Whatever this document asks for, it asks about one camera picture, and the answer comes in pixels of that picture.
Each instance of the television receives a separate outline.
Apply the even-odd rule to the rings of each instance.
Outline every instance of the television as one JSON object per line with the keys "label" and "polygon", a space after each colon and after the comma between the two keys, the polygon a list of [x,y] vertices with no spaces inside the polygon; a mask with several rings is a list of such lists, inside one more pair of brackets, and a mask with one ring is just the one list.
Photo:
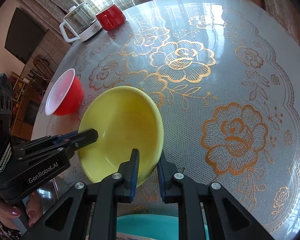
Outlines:
{"label": "television", "polygon": [[19,8],[14,11],[4,48],[26,64],[45,31]]}

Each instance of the round table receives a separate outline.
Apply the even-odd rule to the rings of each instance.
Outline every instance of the round table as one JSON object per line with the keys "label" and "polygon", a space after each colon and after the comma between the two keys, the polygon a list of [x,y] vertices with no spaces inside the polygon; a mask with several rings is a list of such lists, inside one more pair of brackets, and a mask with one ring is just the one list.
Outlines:
{"label": "round table", "polygon": [[[168,161],[197,182],[220,182],[275,239],[292,239],[300,230],[300,47],[247,0],[155,0],[124,14],[118,29],[72,45],[32,138],[77,130],[98,95],[137,87],[162,115]],[[81,106],[46,116],[47,95],[69,68],[82,82]],[[71,164],[60,176],[89,183],[77,155]],[[156,170],[118,209],[142,212],[178,215],[161,201]]]}

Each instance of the mug handle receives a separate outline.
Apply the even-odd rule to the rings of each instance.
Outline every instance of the mug handle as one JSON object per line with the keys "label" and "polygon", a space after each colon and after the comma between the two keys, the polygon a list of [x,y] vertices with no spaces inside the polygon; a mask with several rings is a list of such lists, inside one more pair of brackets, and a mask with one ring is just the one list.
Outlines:
{"label": "mug handle", "polygon": [[108,22],[109,25],[110,25],[112,28],[115,29],[115,26],[109,21],[109,19],[108,19],[108,17],[107,17],[106,15],[103,15],[101,19],[102,19],[102,20],[105,20],[106,22]]}
{"label": "mug handle", "polygon": [[[68,29],[73,33],[73,35],[75,36],[74,38],[72,39],[69,39],[68,38],[68,35],[66,34],[66,30],[65,30],[65,27],[64,25],[67,25]],[[76,41],[76,40],[79,40],[80,37],[79,35],[74,31],[74,29],[66,22],[66,21],[63,21],[60,25],[59,25],[59,29],[61,31],[61,34],[63,36],[63,38],[65,39],[66,42],[73,42],[73,41]]]}

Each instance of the finger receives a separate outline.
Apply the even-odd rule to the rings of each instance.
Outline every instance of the finger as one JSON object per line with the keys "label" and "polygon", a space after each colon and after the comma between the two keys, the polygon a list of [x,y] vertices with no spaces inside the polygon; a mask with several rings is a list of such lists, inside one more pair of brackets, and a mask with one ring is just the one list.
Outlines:
{"label": "finger", "polygon": [[32,227],[33,224],[35,222],[37,222],[40,217],[42,217],[42,215],[43,215],[43,211],[42,211],[42,207],[40,207],[40,209],[36,212],[36,214],[34,215],[34,217],[29,218],[29,226]]}
{"label": "finger", "polygon": [[9,218],[0,218],[0,222],[5,225],[7,228],[18,229],[14,222]]}
{"label": "finger", "polygon": [[10,206],[3,200],[0,200],[0,218],[17,218],[21,215],[21,210],[17,207]]}
{"label": "finger", "polygon": [[37,191],[30,194],[30,199],[26,204],[26,212],[29,218],[33,218],[35,214],[40,210],[40,197]]}

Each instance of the red bowl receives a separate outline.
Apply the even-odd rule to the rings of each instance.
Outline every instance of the red bowl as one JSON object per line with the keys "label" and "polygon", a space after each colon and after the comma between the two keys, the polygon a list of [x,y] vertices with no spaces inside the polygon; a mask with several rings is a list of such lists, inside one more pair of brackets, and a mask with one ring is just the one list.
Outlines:
{"label": "red bowl", "polygon": [[74,113],[83,100],[80,79],[73,68],[64,72],[53,85],[45,106],[46,115],[66,115]]}

